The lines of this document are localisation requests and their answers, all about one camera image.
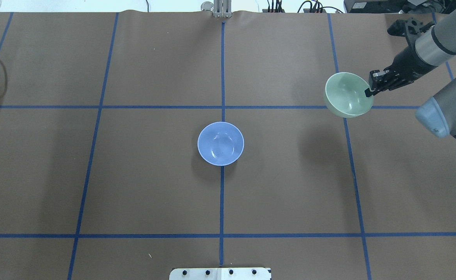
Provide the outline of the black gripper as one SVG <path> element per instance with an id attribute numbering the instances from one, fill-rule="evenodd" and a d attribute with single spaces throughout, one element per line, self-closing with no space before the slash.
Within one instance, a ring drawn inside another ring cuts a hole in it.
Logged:
<path id="1" fill-rule="evenodd" d="M 406 47 L 395 56 L 392 64 L 385 70 L 370 71 L 365 96 L 369 98 L 383 91 L 404 87 L 435 68 L 436 66 L 423 61 L 414 48 Z"/>

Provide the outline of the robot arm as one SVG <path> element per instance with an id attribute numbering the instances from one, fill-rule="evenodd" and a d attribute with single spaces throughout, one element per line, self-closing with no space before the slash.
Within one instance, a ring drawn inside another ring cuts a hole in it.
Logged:
<path id="1" fill-rule="evenodd" d="M 388 27 L 394 37 L 404 37 L 407 46 L 391 65 L 370 71 L 366 97 L 410 85 L 456 57 L 456 9 L 441 21 L 422 23 L 416 18 L 397 20 Z M 456 140 L 456 75 L 416 110 L 416 119 L 438 138 Z"/>

